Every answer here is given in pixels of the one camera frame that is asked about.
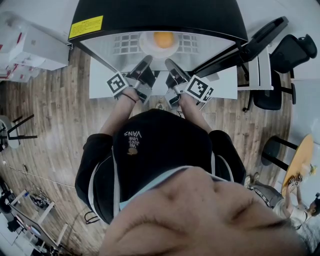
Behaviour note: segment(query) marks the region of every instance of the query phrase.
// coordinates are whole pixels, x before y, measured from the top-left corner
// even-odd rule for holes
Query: bracelet
[[[132,97],[130,97],[129,95],[126,95],[125,93],[122,93],[122,95],[127,96],[129,99],[133,100],[135,104],[137,103],[137,101],[134,100],[134,99],[133,99]]]

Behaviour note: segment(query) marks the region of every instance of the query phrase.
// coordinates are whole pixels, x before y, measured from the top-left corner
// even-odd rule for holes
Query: black chair
[[[277,72],[285,74],[296,66],[314,59],[318,50],[315,42],[307,34],[297,39],[292,34],[285,36],[278,47],[270,55],[271,85],[273,90],[252,90],[248,107],[243,111],[247,112],[252,104],[264,110],[280,110],[282,106],[282,92],[292,95],[292,104],[296,104],[296,88],[291,83],[291,88],[281,86],[281,79]]]

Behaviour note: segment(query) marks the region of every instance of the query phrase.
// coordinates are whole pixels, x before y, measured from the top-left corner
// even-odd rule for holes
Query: person
[[[273,187],[257,181],[259,175],[253,176],[253,182],[249,187],[258,189],[267,199],[273,212],[283,219],[291,219],[292,225],[299,229],[309,218],[315,217],[320,213],[320,199],[316,198],[307,208],[303,205],[300,187],[291,182],[286,187],[285,198]],[[296,199],[298,205],[292,204],[290,194],[296,188]]]
[[[231,138],[212,131],[192,97],[180,96],[185,119],[159,109],[129,118],[138,100],[126,88],[83,147],[77,194],[110,224],[100,256],[308,254],[288,222],[243,186]]]

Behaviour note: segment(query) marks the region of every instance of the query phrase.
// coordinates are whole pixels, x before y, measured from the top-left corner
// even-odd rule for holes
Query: yellow warning label
[[[69,39],[101,30],[103,18],[99,16],[72,24]]]

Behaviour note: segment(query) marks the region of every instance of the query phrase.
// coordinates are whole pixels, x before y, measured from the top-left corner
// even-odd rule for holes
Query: round table
[[[286,163],[277,159],[281,144],[296,150],[290,165],[287,165]],[[311,134],[308,134],[306,137],[304,137],[299,146],[281,139],[278,136],[273,136],[267,141],[262,151],[261,161],[265,166],[273,163],[286,171],[281,189],[282,196],[286,196],[287,185],[292,176],[297,176],[298,174],[304,176],[307,174],[304,166],[309,169],[313,150],[314,140]]]

